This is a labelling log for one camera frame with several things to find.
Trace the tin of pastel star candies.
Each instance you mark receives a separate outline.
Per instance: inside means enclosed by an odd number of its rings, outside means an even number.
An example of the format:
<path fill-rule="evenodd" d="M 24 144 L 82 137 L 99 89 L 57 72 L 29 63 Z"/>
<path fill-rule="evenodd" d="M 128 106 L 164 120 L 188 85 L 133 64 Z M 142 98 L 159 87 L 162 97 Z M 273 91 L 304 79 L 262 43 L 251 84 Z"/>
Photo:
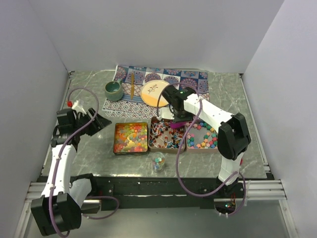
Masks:
<path fill-rule="evenodd" d="M 218 134 L 208 123 L 198 119 L 186 136 L 187 151 L 208 153 L 218 151 Z"/>

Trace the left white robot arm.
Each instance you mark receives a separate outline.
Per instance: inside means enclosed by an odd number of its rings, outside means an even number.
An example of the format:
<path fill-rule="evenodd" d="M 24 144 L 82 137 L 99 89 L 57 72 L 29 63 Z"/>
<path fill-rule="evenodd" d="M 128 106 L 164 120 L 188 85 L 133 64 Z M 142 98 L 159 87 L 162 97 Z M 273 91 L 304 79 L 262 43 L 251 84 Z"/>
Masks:
<path fill-rule="evenodd" d="M 65 237 L 81 225 L 84 200 L 98 195 L 93 174 L 71 178 L 70 170 L 82 135 L 93 136 L 111 124 L 93 108 L 85 113 L 71 108 L 56 113 L 57 125 L 51 139 L 52 162 L 40 198 L 31 203 L 31 212 L 41 235 Z"/>

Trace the purple plastic scoop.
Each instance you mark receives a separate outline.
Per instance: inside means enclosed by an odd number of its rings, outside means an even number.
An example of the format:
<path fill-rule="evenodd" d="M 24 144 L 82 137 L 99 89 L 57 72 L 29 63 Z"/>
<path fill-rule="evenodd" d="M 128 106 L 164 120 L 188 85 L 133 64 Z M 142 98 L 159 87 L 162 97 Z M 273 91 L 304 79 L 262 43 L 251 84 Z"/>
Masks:
<path fill-rule="evenodd" d="M 170 122 L 170 128 L 172 128 L 172 129 L 177 129 L 177 128 L 180 128 L 180 127 L 185 126 L 185 125 L 186 125 L 185 121 L 182 121 L 182 122 L 173 122 L 173 121 L 171 121 Z"/>

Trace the clear glass jar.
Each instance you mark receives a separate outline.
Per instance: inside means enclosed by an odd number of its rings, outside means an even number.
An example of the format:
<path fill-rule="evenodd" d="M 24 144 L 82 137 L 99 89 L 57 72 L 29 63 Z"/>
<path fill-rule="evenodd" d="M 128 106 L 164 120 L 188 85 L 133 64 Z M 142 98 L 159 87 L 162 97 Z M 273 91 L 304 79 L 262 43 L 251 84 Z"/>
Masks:
<path fill-rule="evenodd" d="M 161 152 L 155 152 L 152 154 L 152 169 L 154 172 L 161 172 L 165 165 L 165 155 Z"/>

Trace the gold tin of gummy stars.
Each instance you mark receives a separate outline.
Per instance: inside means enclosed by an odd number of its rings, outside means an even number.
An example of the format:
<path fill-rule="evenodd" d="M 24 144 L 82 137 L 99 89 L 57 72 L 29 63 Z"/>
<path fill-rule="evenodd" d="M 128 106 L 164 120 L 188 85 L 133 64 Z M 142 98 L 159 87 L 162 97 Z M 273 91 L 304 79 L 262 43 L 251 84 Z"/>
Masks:
<path fill-rule="evenodd" d="M 125 122 L 115 125 L 113 141 L 115 155 L 145 155 L 148 149 L 146 122 Z"/>

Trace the tin of lollipops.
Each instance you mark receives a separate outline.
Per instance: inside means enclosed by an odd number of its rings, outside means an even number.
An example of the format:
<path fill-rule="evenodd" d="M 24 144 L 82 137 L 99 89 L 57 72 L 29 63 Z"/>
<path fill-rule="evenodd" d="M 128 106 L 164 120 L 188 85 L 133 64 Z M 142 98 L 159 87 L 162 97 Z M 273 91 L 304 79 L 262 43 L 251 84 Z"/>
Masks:
<path fill-rule="evenodd" d="M 184 138 L 185 127 L 172 128 L 170 124 L 169 120 L 158 120 L 156 117 L 152 117 L 148 141 L 151 152 L 177 154 L 179 148 L 181 148 L 180 153 L 184 152 L 185 142 L 182 146 L 180 146 L 180 142 Z"/>

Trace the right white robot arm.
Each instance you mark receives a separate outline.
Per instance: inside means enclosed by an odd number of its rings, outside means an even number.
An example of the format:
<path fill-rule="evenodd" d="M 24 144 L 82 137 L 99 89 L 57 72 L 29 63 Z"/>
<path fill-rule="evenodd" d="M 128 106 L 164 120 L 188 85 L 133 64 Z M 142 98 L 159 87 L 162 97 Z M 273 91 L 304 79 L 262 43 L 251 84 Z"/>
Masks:
<path fill-rule="evenodd" d="M 158 119 L 169 119 L 174 122 L 191 120 L 193 127 L 197 119 L 202 119 L 217 133 L 217 148 L 221 154 L 221 167 L 217 179 L 217 188 L 206 194 L 197 194 L 188 190 L 177 174 L 181 187 L 195 197 L 208 197 L 218 193 L 221 197 L 229 197 L 234 192 L 234 184 L 241 176 L 240 166 L 244 153 L 251 143 L 251 136 L 243 114 L 232 114 L 220 109 L 200 96 L 198 90 L 184 83 L 185 88 L 177 90 L 175 83 L 168 84 L 159 98 L 165 98 L 173 107 L 173 111 L 157 107 Z"/>

